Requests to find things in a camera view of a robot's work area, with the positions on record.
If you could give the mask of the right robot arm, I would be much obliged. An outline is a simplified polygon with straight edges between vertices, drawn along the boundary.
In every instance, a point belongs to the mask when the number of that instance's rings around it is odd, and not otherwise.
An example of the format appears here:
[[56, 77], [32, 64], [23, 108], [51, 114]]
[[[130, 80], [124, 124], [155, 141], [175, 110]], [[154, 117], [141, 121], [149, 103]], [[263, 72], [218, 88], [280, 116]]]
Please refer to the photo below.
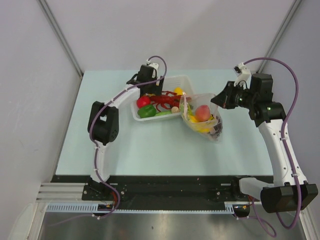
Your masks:
[[247, 196], [261, 201], [267, 213], [304, 210], [319, 192], [316, 184], [308, 183], [299, 167], [285, 123], [287, 115], [282, 104], [273, 101], [273, 78], [270, 74], [255, 73], [249, 88], [244, 88], [245, 83], [228, 81], [210, 101], [223, 109], [249, 110], [269, 154], [273, 183], [242, 177], [230, 188], [230, 194], [237, 201]]

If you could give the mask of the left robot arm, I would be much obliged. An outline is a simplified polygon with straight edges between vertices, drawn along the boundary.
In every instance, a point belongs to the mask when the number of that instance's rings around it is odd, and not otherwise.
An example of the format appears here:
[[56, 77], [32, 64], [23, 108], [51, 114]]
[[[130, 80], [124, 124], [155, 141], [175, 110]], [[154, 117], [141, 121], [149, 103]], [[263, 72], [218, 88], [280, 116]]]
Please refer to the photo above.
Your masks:
[[120, 108], [137, 100], [148, 90], [155, 91], [164, 76], [158, 76], [159, 64], [147, 62], [141, 65], [138, 73], [126, 82], [124, 89], [107, 102], [96, 101], [92, 104], [88, 121], [89, 138], [94, 144], [93, 170], [90, 175], [97, 184], [93, 188], [93, 194], [100, 200], [110, 196], [111, 188], [104, 184], [111, 174], [105, 160], [105, 153], [110, 143], [114, 142], [119, 134]]

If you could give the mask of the pink peach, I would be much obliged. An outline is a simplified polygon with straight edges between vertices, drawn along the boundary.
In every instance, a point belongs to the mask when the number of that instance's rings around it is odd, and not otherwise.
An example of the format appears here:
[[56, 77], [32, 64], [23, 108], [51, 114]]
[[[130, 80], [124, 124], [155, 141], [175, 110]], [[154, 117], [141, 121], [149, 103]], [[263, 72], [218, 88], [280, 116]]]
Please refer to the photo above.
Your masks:
[[210, 112], [210, 108], [208, 105], [200, 105], [197, 107], [197, 109], [195, 110], [195, 118], [199, 121], [199, 122], [206, 122], [209, 120], [209, 118], [211, 117], [211, 112]]

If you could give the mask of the clear zip top bag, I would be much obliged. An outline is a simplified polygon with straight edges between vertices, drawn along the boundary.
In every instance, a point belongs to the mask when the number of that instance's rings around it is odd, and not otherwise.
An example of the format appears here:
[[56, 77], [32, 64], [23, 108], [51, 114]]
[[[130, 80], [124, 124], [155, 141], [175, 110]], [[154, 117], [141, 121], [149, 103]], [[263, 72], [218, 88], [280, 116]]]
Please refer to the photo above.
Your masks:
[[210, 141], [218, 141], [223, 131], [223, 120], [218, 106], [211, 102], [213, 93], [182, 94], [179, 101], [184, 123], [195, 133]]

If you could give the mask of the purple grape bunch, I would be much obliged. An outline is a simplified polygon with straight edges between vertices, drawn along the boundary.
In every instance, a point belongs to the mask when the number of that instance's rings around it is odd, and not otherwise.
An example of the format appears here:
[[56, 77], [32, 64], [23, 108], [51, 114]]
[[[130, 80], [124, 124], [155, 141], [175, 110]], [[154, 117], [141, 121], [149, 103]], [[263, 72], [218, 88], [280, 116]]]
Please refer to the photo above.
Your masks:
[[223, 123], [220, 121], [217, 123], [217, 125], [215, 125], [214, 127], [212, 127], [208, 133], [208, 136], [215, 140], [217, 139], [221, 133], [222, 133], [222, 130], [223, 130]]

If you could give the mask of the yellow banana bunch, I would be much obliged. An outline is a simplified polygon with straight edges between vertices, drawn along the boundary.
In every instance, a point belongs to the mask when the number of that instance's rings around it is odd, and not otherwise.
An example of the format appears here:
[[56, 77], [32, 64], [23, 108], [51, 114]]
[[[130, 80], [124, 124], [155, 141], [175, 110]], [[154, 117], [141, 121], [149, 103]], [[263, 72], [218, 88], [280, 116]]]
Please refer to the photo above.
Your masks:
[[207, 134], [209, 133], [214, 126], [218, 123], [218, 120], [211, 115], [207, 121], [198, 121], [194, 115], [188, 115], [187, 125], [198, 133]]

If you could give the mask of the white green celery stalk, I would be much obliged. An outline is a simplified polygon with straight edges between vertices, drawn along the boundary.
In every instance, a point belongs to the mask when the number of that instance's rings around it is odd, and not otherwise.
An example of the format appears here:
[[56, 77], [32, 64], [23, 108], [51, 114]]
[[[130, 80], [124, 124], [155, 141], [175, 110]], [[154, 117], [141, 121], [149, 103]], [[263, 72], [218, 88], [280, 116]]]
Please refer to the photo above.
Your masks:
[[192, 108], [193, 108], [193, 107], [192, 107], [188, 102], [186, 102], [186, 103], [180, 102], [180, 103], [179, 103], [180, 114], [181, 114], [182, 116], [185, 115], [185, 107], [186, 107], [186, 115], [187, 115], [187, 116], [193, 116], [193, 115], [194, 115], [194, 114], [193, 114], [193, 111], [192, 111]]

